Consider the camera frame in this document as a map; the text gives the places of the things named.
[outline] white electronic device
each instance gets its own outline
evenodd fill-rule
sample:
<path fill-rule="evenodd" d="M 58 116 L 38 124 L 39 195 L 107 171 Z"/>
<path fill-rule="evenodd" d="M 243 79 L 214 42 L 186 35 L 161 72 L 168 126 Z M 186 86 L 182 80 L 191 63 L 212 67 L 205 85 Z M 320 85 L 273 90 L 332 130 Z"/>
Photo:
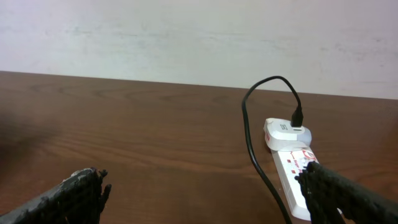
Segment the white electronic device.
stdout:
<path fill-rule="evenodd" d="M 310 149 L 310 130 L 304 126 L 293 128 L 290 121 L 284 119 L 268 118 L 264 132 L 292 215 L 311 220 L 300 184 L 294 179 L 309 162 L 318 162 Z"/>

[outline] black plug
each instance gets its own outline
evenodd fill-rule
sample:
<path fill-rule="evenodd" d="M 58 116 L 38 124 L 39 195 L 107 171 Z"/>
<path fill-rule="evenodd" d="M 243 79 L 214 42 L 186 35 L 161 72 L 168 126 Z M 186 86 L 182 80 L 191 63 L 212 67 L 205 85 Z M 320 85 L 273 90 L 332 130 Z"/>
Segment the black plug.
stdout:
<path fill-rule="evenodd" d="M 303 125 L 303 112 L 301 110 L 301 106 L 298 106 L 292 115 L 292 120 L 290 122 L 291 127 L 299 128 Z"/>

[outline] wood grain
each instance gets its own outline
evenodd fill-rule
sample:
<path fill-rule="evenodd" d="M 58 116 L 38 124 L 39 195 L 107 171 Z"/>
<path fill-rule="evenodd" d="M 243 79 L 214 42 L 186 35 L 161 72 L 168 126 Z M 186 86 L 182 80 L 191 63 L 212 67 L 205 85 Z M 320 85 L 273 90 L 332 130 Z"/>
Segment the wood grain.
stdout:
<path fill-rule="evenodd" d="M 0 72 L 0 213 L 94 166 L 113 184 L 102 223 L 281 223 L 247 154 L 245 92 Z M 318 160 L 398 201 L 398 101 L 300 97 Z M 262 125 L 294 108 L 277 91 L 248 102 L 257 158 L 284 202 Z"/>

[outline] power strip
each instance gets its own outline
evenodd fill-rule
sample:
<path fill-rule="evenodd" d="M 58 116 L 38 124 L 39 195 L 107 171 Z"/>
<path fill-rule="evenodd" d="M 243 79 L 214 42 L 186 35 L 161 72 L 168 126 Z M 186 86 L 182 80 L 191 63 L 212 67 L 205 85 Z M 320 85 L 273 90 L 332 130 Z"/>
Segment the power strip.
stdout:
<path fill-rule="evenodd" d="M 280 181 L 292 215 L 302 220 L 311 220 L 299 182 L 294 179 L 309 162 L 318 162 L 309 147 L 299 151 L 272 151 Z"/>

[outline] white wall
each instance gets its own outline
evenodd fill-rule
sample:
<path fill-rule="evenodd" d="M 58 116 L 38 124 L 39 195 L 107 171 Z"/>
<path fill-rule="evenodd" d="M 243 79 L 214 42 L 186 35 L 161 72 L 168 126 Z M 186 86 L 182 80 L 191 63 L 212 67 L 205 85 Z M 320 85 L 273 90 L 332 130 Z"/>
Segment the white wall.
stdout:
<path fill-rule="evenodd" d="M 0 70 L 398 99 L 397 0 L 1 0 Z M 279 82 L 264 86 L 287 90 Z"/>

